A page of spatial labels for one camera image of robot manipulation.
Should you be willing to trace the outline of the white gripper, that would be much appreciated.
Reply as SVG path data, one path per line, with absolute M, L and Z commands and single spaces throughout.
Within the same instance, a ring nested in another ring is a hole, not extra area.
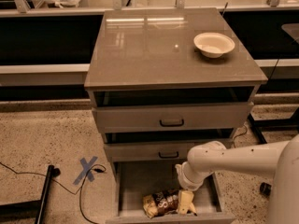
M 204 183 L 206 174 L 204 172 L 194 171 L 191 165 L 185 161 L 182 164 L 175 165 L 178 182 L 183 188 L 178 192 L 178 209 L 180 215 L 186 215 L 188 212 L 197 216 L 193 200 L 193 191 L 197 191 Z

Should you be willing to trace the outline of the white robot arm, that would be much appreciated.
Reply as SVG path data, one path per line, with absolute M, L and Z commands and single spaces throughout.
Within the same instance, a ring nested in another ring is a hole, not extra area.
M 299 135 L 288 141 L 230 149 L 211 141 L 192 147 L 176 170 L 180 186 L 189 191 L 198 190 L 216 171 L 271 178 L 266 224 L 299 224 Z

